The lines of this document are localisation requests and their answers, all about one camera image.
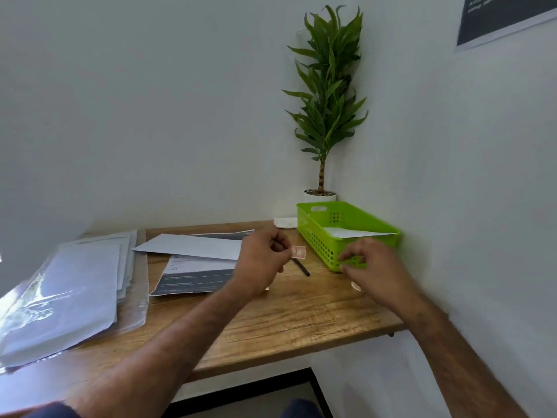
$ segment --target plant trunk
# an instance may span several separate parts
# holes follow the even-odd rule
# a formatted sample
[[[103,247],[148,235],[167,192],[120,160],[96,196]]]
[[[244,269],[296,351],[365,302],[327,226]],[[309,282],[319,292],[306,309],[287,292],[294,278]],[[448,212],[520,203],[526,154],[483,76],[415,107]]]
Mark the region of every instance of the plant trunk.
[[[327,157],[321,158],[321,168],[319,169],[319,186],[317,187],[318,194],[323,193],[323,184],[325,182],[325,160],[326,159]]]

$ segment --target soil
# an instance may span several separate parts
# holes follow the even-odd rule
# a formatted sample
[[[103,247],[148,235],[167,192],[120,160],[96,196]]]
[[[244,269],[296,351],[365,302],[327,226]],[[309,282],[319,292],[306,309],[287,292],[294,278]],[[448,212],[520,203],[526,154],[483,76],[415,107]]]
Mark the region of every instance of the soil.
[[[317,189],[306,189],[304,190],[304,193],[307,193],[308,195],[315,195],[317,197],[330,197],[336,194],[330,190],[324,190],[323,193],[317,193]]]

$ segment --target white round object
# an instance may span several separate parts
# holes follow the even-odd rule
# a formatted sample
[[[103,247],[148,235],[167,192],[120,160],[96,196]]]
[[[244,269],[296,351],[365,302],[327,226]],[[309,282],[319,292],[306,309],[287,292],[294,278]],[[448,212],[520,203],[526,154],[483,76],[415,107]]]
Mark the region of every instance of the white round object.
[[[329,201],[336,201],[337,194],[330,195],[328,197],[322,197],[319,195],[310,195],[308,193],[303,193],[303,201],[304,202],[329,202]]]
[[[358,290],[358,292],[363,292],[363,291],[364,291],[361,287],[359,287],[359,286],[358,286],[356,283],[354,283],[354,282],[352,282],[352,287],[353,287],[354,289]]]

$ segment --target black and white poster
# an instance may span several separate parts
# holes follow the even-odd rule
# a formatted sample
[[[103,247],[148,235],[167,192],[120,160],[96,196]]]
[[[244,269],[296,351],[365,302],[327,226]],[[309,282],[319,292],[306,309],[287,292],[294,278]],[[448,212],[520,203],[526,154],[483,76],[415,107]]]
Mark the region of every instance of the black and white poster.
[[[557,0],[464,0],[456,51],[557,17]]]

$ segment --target black pen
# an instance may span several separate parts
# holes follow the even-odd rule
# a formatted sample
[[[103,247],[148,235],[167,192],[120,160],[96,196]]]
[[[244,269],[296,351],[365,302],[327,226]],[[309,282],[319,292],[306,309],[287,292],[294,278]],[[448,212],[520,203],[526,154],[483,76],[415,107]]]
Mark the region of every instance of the black pen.
[[[300,268],[300,270],[302,270],[302,273],[304,273],[306,276],[310,276],[310,272],[307,270],[306,267],[304,267],[302,265],[302,263],[298,260],[298,258],[292,258],[292,260],[294,261],[294,263]]]

